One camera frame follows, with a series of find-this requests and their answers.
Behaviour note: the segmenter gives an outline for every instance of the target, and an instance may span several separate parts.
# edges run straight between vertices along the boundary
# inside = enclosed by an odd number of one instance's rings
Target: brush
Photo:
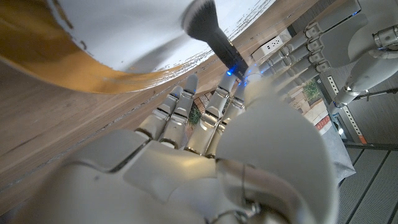
[[[236,47],[218,26],[216,4],[214,0],[196,0],[188,7],[183,19],[185,32],[196,40],[206,42],[220,60],[240,80],[248,69]]]

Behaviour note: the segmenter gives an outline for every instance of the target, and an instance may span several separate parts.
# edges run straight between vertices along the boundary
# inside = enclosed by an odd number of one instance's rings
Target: wooden surface
[[[276,36],[316,0],[278,0],[233,43],[250,54]],[[0,64],[0,214],[28,199],[59,162],[113,129],[134,129],[175,86],[197,73],[197,92],[219,82],[226,67],[210,57],[197,68],[157,87],[99,95],[46,84]]]

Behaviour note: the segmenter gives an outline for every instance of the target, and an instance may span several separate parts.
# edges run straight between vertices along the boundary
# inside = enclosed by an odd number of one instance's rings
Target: wood grain
[[[279,0],[233,43],[250,55],[316,0]],[[113,129],[134,129],[192,73],[198,91],[214,88],[226,71],[215,57],[157,87],[119,95],[71,91],[0,64],[0,214],[28,199],[65,156]]]

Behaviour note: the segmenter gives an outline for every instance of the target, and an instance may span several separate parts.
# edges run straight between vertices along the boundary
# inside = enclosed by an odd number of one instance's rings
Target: robotic arm
[[[278,94],[286,96],[321,72],[357,62],[345,86],[328,107],[330,114],[398,71],[398,2],[336,1],[307,28],[259,66],[274,86],[294,77]]]

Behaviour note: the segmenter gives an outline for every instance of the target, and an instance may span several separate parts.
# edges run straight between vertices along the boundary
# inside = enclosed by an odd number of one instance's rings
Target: robot finger
[[[170,119],[183,89],[176,86],[166,96],[166,99],[150,114],[136,129],[136,132],[145,134],[153,140],[158,140],[166,122]]]
[[[307,38],[303,32],[298,33],[296,36],[291,38],[283,47],[281,47],[277,52],[272,54],[268,60],[259,66],[261,73],[267,73],[268,70],[284,59],[286,56],[290,55],[294,50],[301,46],[305,46],[307,43]]]
[[[214,158],[216,156],[216,149],[218,142],[221,139],[221,136],[226,129],[227,124],[237,117],[237,115],[241,114],[244,111],[243,106],[243,93],[244,93],[244,85],[239,85],[235,91],[235,94],[229,103],[228,107],[225,110],[224,116],[221,119],[220,123],[217,126],[217,129],[213,135],[213,138],[210,141],[210,144],[206,150],[205,156],[207,158]]]
[[[289,55],[285,56],[282,60],[279,60],[275,64],[273,64],[269,69],[265,71],[261,71],[263,77],[269,77],[279,73],[282,70],[294,65],[296,62],[299,62],[301,58],[304,58],[309,53],[307,47],[305,45],[300,46],[295,49]]]
[[[297,76],[297,78],[293,79],[291,82],[282,87],[277,92],[277,96],[286,96],[286,94],[288,94],[294,88],[303,85],[317,75],[319,75],[319,72],[316,70],[316,68],[314,66],[309,67],[308,69],[306,69],[306,71]]]
[[[272,86],[278,86],[282,84],[283,82],[289,80],[292,77],[295,77],[296,75],[300,74],[302,71],[306,70],[308,67],[312,67],[312,64],[307,58],[303,58],[299,60],[297,63],[292,65],[286,72],[280,74],[278,77],[276,77],[271,85]]]
[[[205,113],[195,126],[192,136],[185,146],[186,151],[204,155],[211,141],[211,137],[217,128],[217,124],[223,115],[224,105],[231,93],[235,81],[236,77],[230,72],[226,73],[221,79],[206,107]]]
[[[188,115],[192,107],[193,96],[195,95],[197,85],[198,77],[195,74],[190,75],[175,110],[166,125],[164,135],[159,141],[162,144],[174,149],[179,149],[181,147],[185,125],[188,121]]]

